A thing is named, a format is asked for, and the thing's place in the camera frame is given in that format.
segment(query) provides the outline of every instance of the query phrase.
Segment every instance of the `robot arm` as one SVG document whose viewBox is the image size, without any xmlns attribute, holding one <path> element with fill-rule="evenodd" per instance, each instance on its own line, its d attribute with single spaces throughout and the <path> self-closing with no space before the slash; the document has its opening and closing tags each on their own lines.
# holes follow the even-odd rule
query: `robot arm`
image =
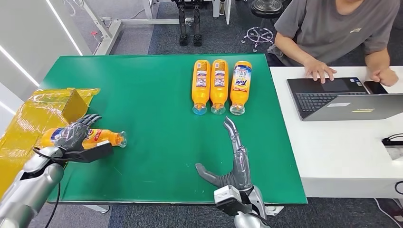
<svg viewBox="0 0 403 228">
<path fill-rule="evenodd" d="M 82 141 L 101 117 L 86 115 L 67 126 L 55 141 L 34 154 L 17 174 L 0 203 L 0 228 L 28 227 L 63 178 L 67 161 L 92 162 L 113 153 L 111 143 L 84 150 Z"/>
<path fill-rule="evenodd" d="M 195 164 L 196 170 L 203 179 L 219 188 L 214 191 L 214 202 L 218 209 L 234 216 L 235 227 L 269 228 L 262 194 L 250 178 L 248 152 L 230 118 L 225 117 L 224 127 L 230 134 L 233 148 L 231 172 L 216 175 L 200 163 Z"/>
</svg>

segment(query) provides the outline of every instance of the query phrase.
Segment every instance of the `tide bottle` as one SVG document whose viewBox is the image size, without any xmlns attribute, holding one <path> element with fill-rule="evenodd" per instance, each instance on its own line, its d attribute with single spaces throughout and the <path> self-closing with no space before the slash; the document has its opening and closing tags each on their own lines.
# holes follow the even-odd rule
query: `tide bottle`
<svg viewBox="0 0 403 228">
<path fill-rule="evenodd" d="M 211 112 L 221 115 L 225 112 L 225 101 L 228 98 L 228 63 L 217 59 L 211 65 L 210 99 Z"/>
<path fill-rule="evenodd" d="M 193 112 L 196 115 L 206 113 L 206 103 L 210 98 L 211 67 L 207 60 L 197 60 L 193 68 L 192 100 Z"/>
<path fill-rule="evenodd" d="M 252 65 L 247 61 L 238 61 L 234 67 L 230 98 L 230 112 L 234 115 L 245 113 L 245 103 L 249 98 L 250 76 Z"/>
<path fill-rule="evenodd" d="M 63 130 L 60 128 L 51 128 L 47 130 L 40 141 L 42 148 L 47 146 L 54 146 L 55 140 L 59 137 L 60 132 Z M 127 139 L 126 132 L 115 133 L 110 130 L 104 129 L 90 129 L 87 137 L 83 140 L 84 149 L 91 149 L 97 146 L 98 143 L 108 140 L 112 146 L 126 147 Z"/>
</svg>

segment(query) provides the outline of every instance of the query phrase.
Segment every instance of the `laptop keyboard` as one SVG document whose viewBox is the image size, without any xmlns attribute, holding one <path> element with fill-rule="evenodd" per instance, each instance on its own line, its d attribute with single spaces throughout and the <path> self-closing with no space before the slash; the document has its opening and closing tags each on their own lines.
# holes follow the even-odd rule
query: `laptop keyboard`
<svg viewBox="0 0 403 228">
<path fill-rule="evenodd" d="M 338 95 L 365 95 L 367 93 L 295 94 L 299 111 L 307 116 L 320 109 Z"/>
</svg>

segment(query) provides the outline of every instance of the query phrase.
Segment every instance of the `white wall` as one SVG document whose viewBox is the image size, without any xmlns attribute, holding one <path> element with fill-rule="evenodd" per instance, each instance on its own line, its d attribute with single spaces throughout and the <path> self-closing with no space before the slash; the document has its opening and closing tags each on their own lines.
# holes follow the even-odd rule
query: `white wall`
<svg viewBox="0 0 403 228">
<path fill-rule="evenodd" d="M 10 108 L 12 111 L 16 112 L 23 101 L 19 99 L 15 94 L 13 94 L 7 87 L 0 83 L 0 102 Z M 0 137 L 6 130 L 10 121 L 14 117 L 14 114 L 7 111 L 4 107 L 0 106 Z"/>
<path fill-rule="evenodd" d="M 84 55 L 91 52 L 70 18 L 63 0 L 50 0 Z M 59 56 L 78 55 L 46 0 L 1 0 L 0 46 L 38 83 Z M 0 52 L 0 83 L 26 100 L 36 86 Z"/>
</svg>

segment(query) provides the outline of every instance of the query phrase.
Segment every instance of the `bottle label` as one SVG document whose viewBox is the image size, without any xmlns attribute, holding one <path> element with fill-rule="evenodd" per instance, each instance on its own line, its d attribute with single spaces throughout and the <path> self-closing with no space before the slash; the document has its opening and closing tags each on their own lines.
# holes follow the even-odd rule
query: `bottle label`
<svg viewBox="0 0 403 228">
<path fill-rule="evenodd" d="M 99 136 L 101 135 L 101 132 L 102 132 L 102 130 L 97 130 L 97 131 L 96 131 L 96 134 L 95 134 L 95 137 L 94 137 L 94 141 L 98 141 Z"/>
<path fill-rule="evenodd" d="M 87 134 L 87 136 L 86 136 L 86 139 L 89 139 L 89 138 L 93 137 L 94 134 L 95 134 L 95 131 L 92 130 L 92 129 L 89 129 L 88 134 Z"/>
<path fill-rule="evenodd" d="M 57 135 L 59 135 L 62 130 L 63 130 L 63 127 L 59 127 L 53 132 L 53 134 L 50 137 L 50 141 L 52 143 L 54 143 L 56 141 Z"/>
<path fill-rule="evenodd" d="M 207 71 L 205 70 L 197 71 L 196 87 L 207 87 Z"/>
<path fill-rule="evenodd" d="M 233 91 L 242 91 L 247 93 L 250 83 L 252 69 L 249 66 L 238 65 L 234 70 L 234 89 Z"/>
<path fill-rule="evenodd" d="M 214 86 L 225 87 L 225 71 L 216 70 L 214 72 Z"/>
</svg>

